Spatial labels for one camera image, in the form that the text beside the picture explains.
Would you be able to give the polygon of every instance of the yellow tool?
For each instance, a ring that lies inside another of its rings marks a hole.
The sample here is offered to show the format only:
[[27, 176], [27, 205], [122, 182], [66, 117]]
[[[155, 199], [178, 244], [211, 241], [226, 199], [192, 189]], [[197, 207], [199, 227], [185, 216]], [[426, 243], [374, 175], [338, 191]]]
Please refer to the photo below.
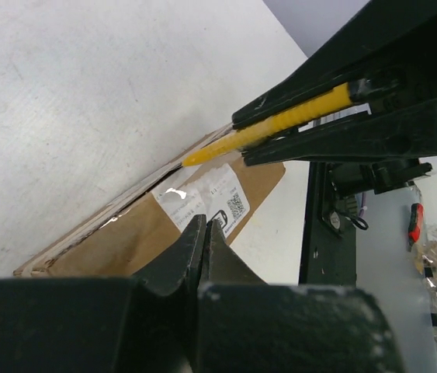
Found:
[[349, 94], [349, 84], [337, 85], [331, 91], [273, 115], [257, 124], [229, 134], [193, 152], [182, 166], [195, 166], [210, 161], [219, 155], [254, 144], [287, 128], [323, 117], [354, 105]]

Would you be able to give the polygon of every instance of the qr code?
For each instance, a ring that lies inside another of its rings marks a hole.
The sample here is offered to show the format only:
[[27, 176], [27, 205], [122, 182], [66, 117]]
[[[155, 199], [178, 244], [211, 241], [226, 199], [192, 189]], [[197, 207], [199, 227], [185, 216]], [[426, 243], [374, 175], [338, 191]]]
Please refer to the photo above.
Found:
[[239, 219], [239, 217], [245, 211], [242, 200], [239, 197], [239, 193], [234, 194], [234, 196], [232, 196], [232, 199], [227, 201], [227, 205], [232, 211], [232, 216], [234, 217], [234, 220]]

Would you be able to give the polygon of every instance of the screw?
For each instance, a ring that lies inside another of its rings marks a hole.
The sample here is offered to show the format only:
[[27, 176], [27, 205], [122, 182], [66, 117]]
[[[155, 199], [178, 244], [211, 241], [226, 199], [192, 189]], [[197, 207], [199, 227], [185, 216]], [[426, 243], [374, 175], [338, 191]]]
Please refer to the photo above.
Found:
[[341, 228], [341, 219], [335, 211], [330, 214], [330, 224], [332, 224], [332, 227], [334, 227], [335, 229]]

